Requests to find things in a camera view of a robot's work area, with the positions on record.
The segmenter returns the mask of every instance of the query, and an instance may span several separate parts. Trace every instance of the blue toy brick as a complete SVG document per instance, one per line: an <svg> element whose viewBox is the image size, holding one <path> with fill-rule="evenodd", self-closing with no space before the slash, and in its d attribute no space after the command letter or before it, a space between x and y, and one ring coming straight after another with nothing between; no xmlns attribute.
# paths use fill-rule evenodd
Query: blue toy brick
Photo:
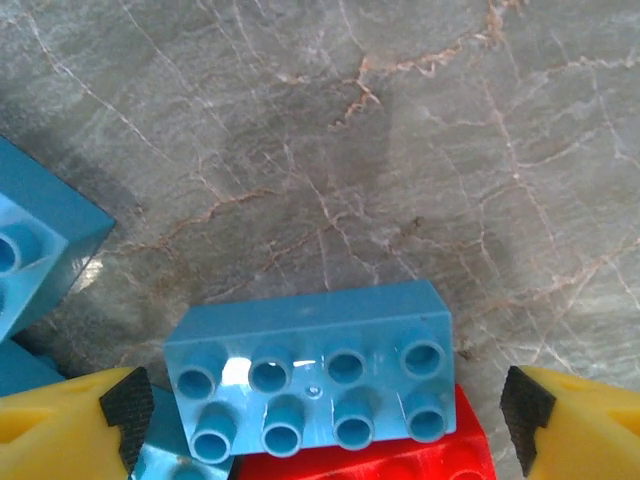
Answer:
<svg viewBox="0 0 640 480"><path fill-rule="evenodd" d="M62 300L113 225L0 137L0 341Z"/></svg>
<svg viewBox="0 0 640 480"><path fill-rule="evenodd" d="M191 458L172 393L153 387L154 409L131 480L227 480L233 460L204 465Z"/></svg>
<svg viewBox="0 0 640 480"><path fill-rule="evenodd" d="M193 307L164 353L191 454L215 464L455 431L452 337L419 281Z"/></svg>
<svg viewBox="0 0 640 480"><path fill-rule="evenodd" d="M63 380L48 362L34 357L18 344L11 340L0 343L0 397Z"/></svg>

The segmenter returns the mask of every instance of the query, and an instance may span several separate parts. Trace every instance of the plastic block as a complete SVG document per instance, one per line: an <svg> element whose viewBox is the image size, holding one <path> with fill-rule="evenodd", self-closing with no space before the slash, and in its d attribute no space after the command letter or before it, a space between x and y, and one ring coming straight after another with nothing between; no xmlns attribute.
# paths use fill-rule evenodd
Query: plastic block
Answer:
<svg viewBox="0 0 640 480"><path fill-rule="evenodd" d="M0 343L0 397L62 382L64 377L17 343Z"/></svg>
<svg viewBox="0 0 640 480"><path fill-rule="evenodd" d="M173 394L152 390L155 408L131 480L227 480L233 460L204 465L192 459Z"/></svg>
<svg viewBox="0 0 640 480"><path fill-rule="evenodd" d="M459 386L456 411L456 432L429 445L407 439L360 452L329 447L287 459L248 455L238 480L496 480L487 437Z"/></svg>
<svg viewBox="0 0 640 480"><path fill-rule="evenodd" d="M164 351L203 462L456 428L451 314L426 281L194 307Z"/></svg>
<svg viewBox="0 0 640 480"><path fill-rule="evenodd" d="M126 480L153 397L144 368L114 368L0 401L2 480Z"/></svg>
<svg viewBox="0 0 640 480"><path fill-rule="evenodd" d="M640 393L511 367L500 408L529 479L640 479Z"/></svg>
<svg viewBox="0 0 640 480"><path fill-rule="evenodd" d="M0 341L60 302L113 225L0 137Z"/></svg>

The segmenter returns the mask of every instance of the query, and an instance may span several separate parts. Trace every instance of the gray marble countertop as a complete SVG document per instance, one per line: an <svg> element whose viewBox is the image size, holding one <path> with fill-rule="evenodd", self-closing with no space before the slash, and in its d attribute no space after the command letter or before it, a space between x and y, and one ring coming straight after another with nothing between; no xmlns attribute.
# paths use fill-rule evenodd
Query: gray marble countertop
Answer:
<svg viewBox="0 0 640 480"><path fill-rule="evenodd" d="M21 336L150 366L189 305L431 279L507 368L640 389L637 0L7 0L0 133L118 222Z"/></svg>

